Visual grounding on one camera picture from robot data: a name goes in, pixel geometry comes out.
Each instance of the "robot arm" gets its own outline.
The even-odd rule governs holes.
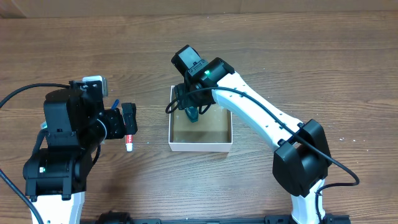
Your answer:
[[[299,131],[299,125],[302,124],[299,119],[293,118],[282,112],[262,96],[258,95],[244,82],[237,72],[234,74],[227,74],[224,78],[218,81],[217,84],[220,87],[232,88],[247,93],[249,96],[255,98],[268,108],[291,130],[295,132]],[[246,124],[255,130],[265,140],[272,152],[275,152],[280,147],[279,143],[281,139],[288,141],[292,137],[289,132],[280,128],[280,125],[253,101],[245,97],[241,97],[237,93],[231,93],[230,91],[225,90],[212,90],[212,95],[217,104],[239,116]],[[305,197],[301,195],[291,195],[293,205],[292,218],[297,223],[319,223],[317,212],[315,210],[315,192],[319,187],[323,186],[324,182],[324,179],[319,180],[310,189],[310,193]],[[322,208],[322,196],[320,196],[319,202],[318,208],[323,218],[325,216],[325,211]]]
[[[76,224],[80,222],[85,201],[86,178],[96,159],[91,153],[105,139],[121,139],[137,132],[135,104],[122,103],[104,109],[108,95],[106,79],[85,77],[70,82],[70,88],[46,96],[46,127],[40,131],[32,156],[25,163],[25,194],[44,223]],[[43,134],[47,148],[40,149]],[[32,212],[33,224],[38,223]]]
[[[299,124],[302,122],[299,119],[285,114],[274,105],[270,104],[262,96],[258,95],[243,81],[237,72],[227,74],[217,82],[217,85],[247,93],[249,96],[255,98],[268,108],[291,130],[297,132],[300,129]],[[267,112],[246,97],[241,97],[237,93],[232,93],[226,90],[212,90],[212,95],[214,101],[218,105],[227,108],[234,114],[238,115],[246,124],[255,130],[265,140],[272,152],[279,148],[278,142],[281,139],[288,141],[292,137],[289,132],[280,128],[280,125],[276,123]]]
[[[217,103],[238,115],[265,140],[274,153],[272,172],[278,183],[291,194],[292,218],[299,224],[319,223],[315,209],[315,192],[323,185],[331,162],[304,145],[296,148],[297,141],[293,135],[268,112],[249,98],[229,90],[237,90],[251,96],[296,135],[330,156],[325,133],[320,124],[314,120],[303,124],[299,119],[278,110],[251,89],[225,61],[216,58],[208,63],[189,45],[175,54],[172,63],[185,79],[184,83],[175,88],[176,99],[180,99],[178,108],[182,110]],[[320,215],[324,217],[322,196],[319,196],[318,202]]]

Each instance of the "marker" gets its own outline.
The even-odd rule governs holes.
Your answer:
[[[132,134],[126,135],[126,149],[127,152],[132,152]]]

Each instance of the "white box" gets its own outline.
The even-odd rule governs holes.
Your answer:
[[[173,88],[170,102],[175,98]],[[232,143],[232,113],[225,108],[212,105],[205,114],[199,115],[195,123],[189,121],[184,110],[177,109],[169,114],[169,145],[172,151],[229,152]]]

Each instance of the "wooden table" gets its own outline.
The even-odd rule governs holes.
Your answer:
[[[354,223],[398,222],[398,13],[272,13],[0,20],[0,98],[31,83],[109,80],[109,98],[137,104],[133,153],[107,141],[88,177],[83,218],[109,210],[136,218],[233,218],[289,214],[272,153],[233,117],[229,154],[171,152],[164,110],[182,82],[170,63],[190,44],[221,57],[264,98],[326,131],[335,159],[361,178],[325,191],[328,213]],[[45,94],[25,91],[0,110],[0,166],[24,191],[22,167],[44,120]],[[351,181],[332,165],[328,183]],[[31,223],[0,183],[0,223]]]

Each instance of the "cardboard box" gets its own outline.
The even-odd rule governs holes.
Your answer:
[[[393,10],[395,0],[0,0],[5,18]]]
[[[174,96],[171,87],[170,101]],[[195,123],[184,110],[169,114],[169,145],[178,152],[229,152],[233,143],[232,113],[212,105]]]

